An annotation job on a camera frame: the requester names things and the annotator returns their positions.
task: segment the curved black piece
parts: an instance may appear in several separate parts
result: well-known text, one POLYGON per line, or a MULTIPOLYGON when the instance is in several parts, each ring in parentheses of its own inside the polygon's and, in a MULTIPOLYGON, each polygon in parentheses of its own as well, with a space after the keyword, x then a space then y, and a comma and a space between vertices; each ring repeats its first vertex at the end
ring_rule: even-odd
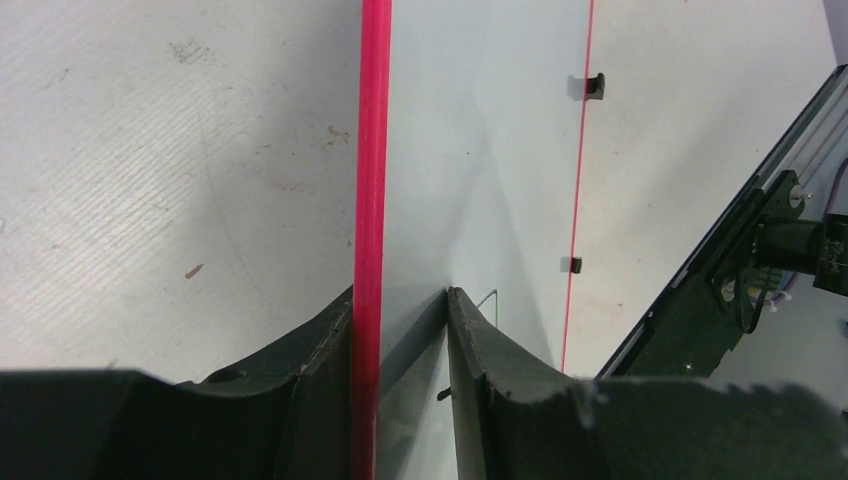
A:
POLYGON ((844 478, 848 427, 802 387, 573 380, 448 293, 460 479, 844 478))
POLYGON ((199 384, 0 373, 0 478, 347 478, 351 289, 199 384))

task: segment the scratch mark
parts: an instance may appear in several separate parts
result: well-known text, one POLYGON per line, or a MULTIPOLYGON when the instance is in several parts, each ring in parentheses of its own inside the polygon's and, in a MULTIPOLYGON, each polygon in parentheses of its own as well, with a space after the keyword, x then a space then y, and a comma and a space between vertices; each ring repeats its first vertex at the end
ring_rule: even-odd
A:
POLYGON ((198 265, 198 266, 196 266, 196 267, 192 268, 190 272, 186 273, 186 280, 191 280, 191 279, 192 279, 192 277, 194 277, 195 275, 197 275, 197 272, 199 272, 201 268, 203 268, 203 264, 202 264, 202 263, 201 263, 200 265, 198 265))
MULTIPOLYGON (((212 173, 209 170, 209 148, 206 146, 206 132, 203 130, 203 121, 200 119, 200 109, 197 107, 197 100, 192 100, 192 102, 194 103, 194 113, 197 115, 197 127, 200 130, 200 140, 203 145, 203 164, 206 168, 206 182, 209 184, 209 191, 212 193, 212 201, 215 203, 215 214, 221 222, 221 226, 224 227, 224 233, 227 235, 230 247, 232 247, 233 253, 236 254, 236 260, 238 260, 239 265, 241 265, 241 269, 247 276, 247 281, 250 282, 251 288, 253 288, 256 295, 259 296, 262 303, 266 303, 262 298, 262 292, 259 290, 259 287, 256 286, 256 281, 253 279, 253 275, 250 274, 250 271, 247 269, 247 265, 244 263, 244 259, 241 258, 241 253, 239 253, 238 248, 236 248, 236 242, 233 240, 233 234, 230 233, 230 227, 227 226, 227 222, 224 221, 224 214, 221 213, 221 203, 218 201, 218 194, 215 192, 215 185, 212 183, 212 173)), ((268 310, 268 315, 271 315, 271 309, 268 310)))

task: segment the textured white surface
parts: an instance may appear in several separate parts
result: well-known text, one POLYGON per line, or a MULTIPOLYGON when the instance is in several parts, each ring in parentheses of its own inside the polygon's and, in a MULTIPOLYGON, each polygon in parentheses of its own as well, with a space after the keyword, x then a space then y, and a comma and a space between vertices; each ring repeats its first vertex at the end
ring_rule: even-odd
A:
POLYGON ((820 2, 596 2, 567 373, 598 372, 835 66, 820 2))
POLYGON ((0 367, 197 380, 350 285, 359 22, 0 4, 0 367))
MULTIPOLYGON (((595 9, 586 375, 834 67, 819 2, 595 9)), ((342 0, 0 3, 0 367, 199 379, 349 285, 359 23, 342 0)))

